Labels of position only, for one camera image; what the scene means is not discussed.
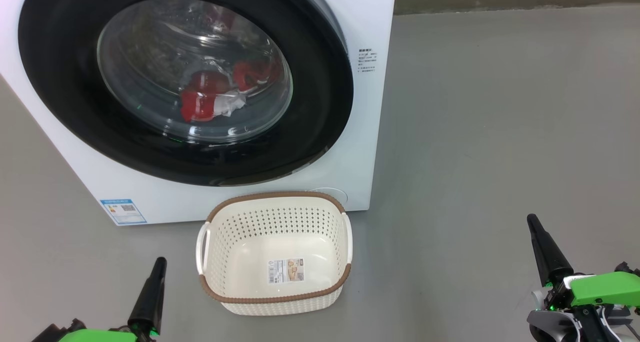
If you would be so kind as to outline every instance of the wall baseboard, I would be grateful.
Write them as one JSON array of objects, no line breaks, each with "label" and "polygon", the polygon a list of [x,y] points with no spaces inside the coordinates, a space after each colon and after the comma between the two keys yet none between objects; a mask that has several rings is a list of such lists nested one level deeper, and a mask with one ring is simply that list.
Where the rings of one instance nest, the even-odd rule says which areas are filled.
[{"label": "wall baseboard", "polygon": [[640,0],[395,0],[393,14],[438,14],[491,10],[562,9],[611,4],[640,3]]}]

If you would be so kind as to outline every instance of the white plastic basket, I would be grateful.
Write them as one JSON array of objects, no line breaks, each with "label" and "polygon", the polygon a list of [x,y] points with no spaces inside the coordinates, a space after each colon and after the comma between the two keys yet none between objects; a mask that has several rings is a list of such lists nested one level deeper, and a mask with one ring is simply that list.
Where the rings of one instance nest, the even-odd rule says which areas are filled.
[{"label": "white plastic basket", "polygon": [[352,263],[352,227],[333,197],[272,192],[218,205],[199,231],[205,292],[238,315],[304,313],[331,306]]}]

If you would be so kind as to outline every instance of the brown basket rim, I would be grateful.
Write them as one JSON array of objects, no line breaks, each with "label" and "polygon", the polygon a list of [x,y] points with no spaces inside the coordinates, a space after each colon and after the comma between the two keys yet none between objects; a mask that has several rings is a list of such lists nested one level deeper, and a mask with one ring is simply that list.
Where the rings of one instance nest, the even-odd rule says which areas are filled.
[{"label": "brown basket rim", "polygon": [[[327,201],[333,203],[338,208],[340,213],[345,212],[345,208],[338,202],[338,200],[336,200],[332,196],[329,196],[328,194],[323,194],[322,192],[312,192],[312,191],[264,192],[262,194],[252,194],[252,195],[234,197],[232,199],[223,201],[211,211],[211,213],[206,218],[206,221],[211,222],[213,218],[218,214],[218,212],[220,212],[224,207],[227,207],[228,205],[231,205],[233,203],[252,201],[252,200],[258,200],[258,199],[269,199],[269,198],[276,198],[276,197],[318,197],[318,198],[326,199]],[[199,280],[204,292],[206,292],[206,294],[208,294],[211,298],[215,299],[216,301],[219,301],[220,303],[229,303],[229,304],[288,303],[292,301],[300,301],[300,300],[306,300],[306,299],[313,299],[315,297],[322,297],[337,291],[340,287],[342,287],[342,285],[345,284],[351,270],[352,270],[352,265],[348,263],[345,266],[344,272],[340,277],[340,279],[338,280],[338,282],[336,282],[335,285],[329,288],[326,288],[322,291],[309,292],[308,294],[301,294],[301,295],[290,295],[290,296],[283,296],[283,297],[265,297],[265,298],[258,298],[258,299],[242,299],[242,298],[236,298],[236,297],[221,296],[213,292],[213,290],[211,290],[211,287],[209,287],[209,284],[207,283],[207,279],[204,275],[199,275]]]}]

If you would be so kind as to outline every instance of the white cloth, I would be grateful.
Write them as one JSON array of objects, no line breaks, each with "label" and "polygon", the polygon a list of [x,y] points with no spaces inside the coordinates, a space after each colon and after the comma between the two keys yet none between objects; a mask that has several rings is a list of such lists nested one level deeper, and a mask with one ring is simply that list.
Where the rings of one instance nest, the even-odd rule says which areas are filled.
[{"label": "white cloth", "polygon": [[218,94],[213,104],[213,115],[230,117],[231,113],[247,104],[247,96],[240,94],[238,90],[232,90],[224,94]]}]

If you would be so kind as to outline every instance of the front-loading washing machine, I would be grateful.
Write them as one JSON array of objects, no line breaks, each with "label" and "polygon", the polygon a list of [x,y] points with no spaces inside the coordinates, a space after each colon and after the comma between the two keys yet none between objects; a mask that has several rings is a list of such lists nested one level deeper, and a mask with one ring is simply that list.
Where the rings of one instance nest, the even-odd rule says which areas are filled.
[{"label": "front-loading washing machine", "polygon": [[0,73],[118,225],[366,210],[394,0],[0,0]]}]

